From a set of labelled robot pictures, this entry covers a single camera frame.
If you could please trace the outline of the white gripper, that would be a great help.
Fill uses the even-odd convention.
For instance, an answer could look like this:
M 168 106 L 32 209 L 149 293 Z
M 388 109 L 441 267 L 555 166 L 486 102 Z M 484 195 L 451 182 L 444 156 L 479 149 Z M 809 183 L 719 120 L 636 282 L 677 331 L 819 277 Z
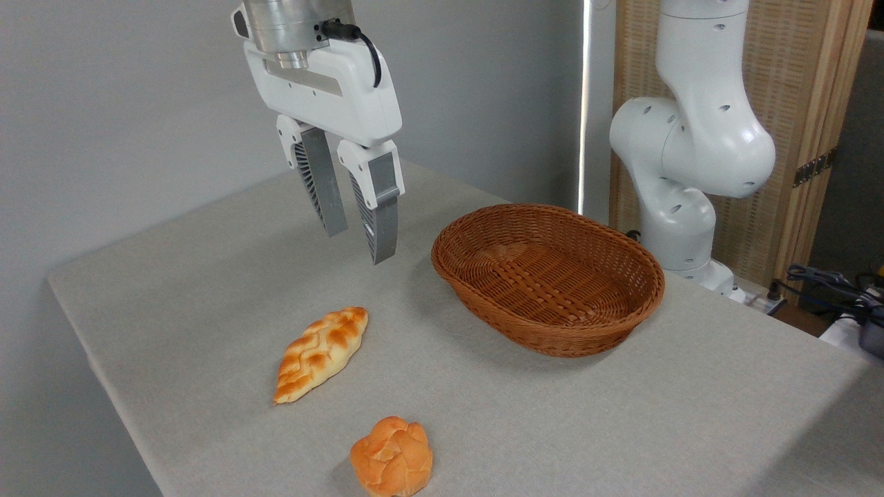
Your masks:
M 372 263 L 392 257 L 398 197 L 405 192 L 391 140 L 401 129 L 401 112 L 387 63 L 357 28 L 352 7 L 241 4 L 231 25 L 244 41 L 262 100 L 281 114 L 276 128 L 285 160 L 299 174 L 323 230 L 329 237 L 347 230 L 329 131 L 343 138 L 338 160 L 349 172 Z

